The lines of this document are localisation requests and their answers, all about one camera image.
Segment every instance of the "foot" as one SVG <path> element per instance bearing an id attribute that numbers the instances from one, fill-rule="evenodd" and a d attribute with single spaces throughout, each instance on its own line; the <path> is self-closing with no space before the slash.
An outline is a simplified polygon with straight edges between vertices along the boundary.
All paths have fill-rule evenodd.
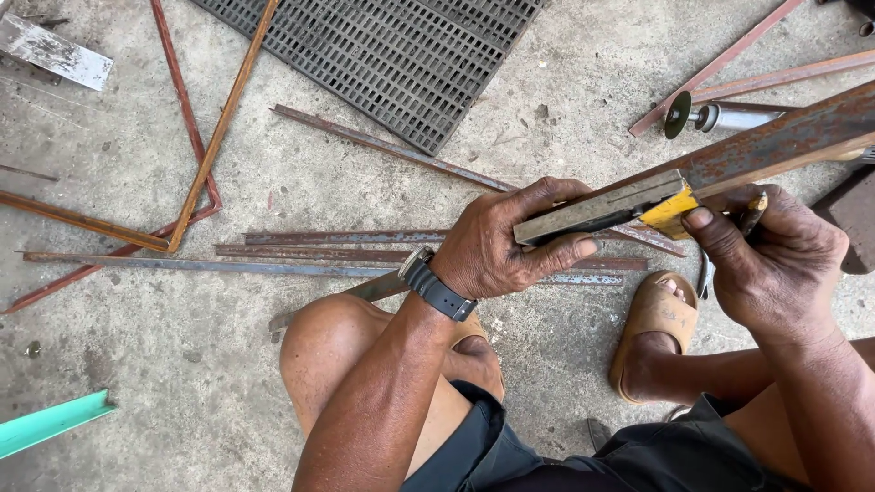
<path id="1" fill-rule="evenodd" d="M 672 279 L 662 280 L 657 284 L 684 302 L 686 302 L 685 296 L 696 295 L 694 292 L 684 292 Z M 646 332 L 635 335 L 632 338 L 623 366 L 623 379 L 620 381 L 623 391 L 629 397 L 640 402 L 661 401 L 658 395 L 648 393 L 648 389 L 652 387 L 650 384 L 651 361 L 653 357 L 660 355 L 680 353 L 681 346 L 670 334 Z"/>
<path id="2" fill-rule="evenodd" d="M 504 381 L 498 354 L 487 339 L 471 335 L 447 351 L 441 374 L 452 381 L 461 379 L 489 391 L 499 402 L 504 399 Z"/>

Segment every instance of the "hand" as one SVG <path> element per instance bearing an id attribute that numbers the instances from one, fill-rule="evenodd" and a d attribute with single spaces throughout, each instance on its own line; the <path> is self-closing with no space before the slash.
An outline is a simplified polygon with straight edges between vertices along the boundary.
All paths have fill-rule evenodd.
<path id="1" fill-rule="evenodd" d="M 720 213 L 743 212 L 765 190 L 768 208 L 748 237 Z M 705 200 L 684 227 L 716 267 L 714 292 L 724 312 L 757 342 L 818 340 L 828 329 L 830 300 L 848 236 L 776 185 L 749 185 Z"/>
<path id="2" fill-rule="evenodd" d="M 541 178 L 521 190 L 480 196 L 462 212 L 429 266 L 441 282 L 467 299 L 522 292 L 547 275 L 567 270 L 599 246 L 592 235 L 578 233 L 523 252 L 514 240 L 514 225 L 591 191 L 576 179 Z"/>

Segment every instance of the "man's left hand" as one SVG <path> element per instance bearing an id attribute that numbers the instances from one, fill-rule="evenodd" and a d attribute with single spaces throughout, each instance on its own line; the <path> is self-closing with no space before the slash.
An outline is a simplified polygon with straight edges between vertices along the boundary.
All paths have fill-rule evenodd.
<path id="1" fill-rule="evenodd" d="M 524 252 L 514 239 L 514 225 L 589 192 L 576 179 L 548 177 L 521 190 L 483 195 L 465 208 L 429 266 L 466 299 L 522 292 L 541 278 L 569 269 L 599 246 L 592 235 L 576 233 Z"/>

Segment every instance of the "black watch strap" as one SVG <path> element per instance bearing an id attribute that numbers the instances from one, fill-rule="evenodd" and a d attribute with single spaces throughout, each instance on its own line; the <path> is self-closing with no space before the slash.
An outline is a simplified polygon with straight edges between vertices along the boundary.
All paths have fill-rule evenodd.
<path id="1" fill-rule="evenodd" d="M 456 321 L 464 321 L 477 307 L 476 300 L 465 299 L 444 285 L 426 263 L 430 257 L 418 257 L 404 272 L 404 282 L 425 302 Z"/>

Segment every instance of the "wristwatch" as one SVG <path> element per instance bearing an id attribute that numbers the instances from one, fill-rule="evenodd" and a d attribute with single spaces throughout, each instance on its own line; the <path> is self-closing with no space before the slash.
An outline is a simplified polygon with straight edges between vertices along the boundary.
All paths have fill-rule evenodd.
<path id="1" fill-rule="evenodd" d="M 477 307 L 477 300 L 463 298 L 435 276 L 429 268 L 429 261 L 434 256 L 432 248 L 419 248 L 404 260 L 398 269 L 398 277 L 435 309 L 455 321 L 464 321 Z"/>

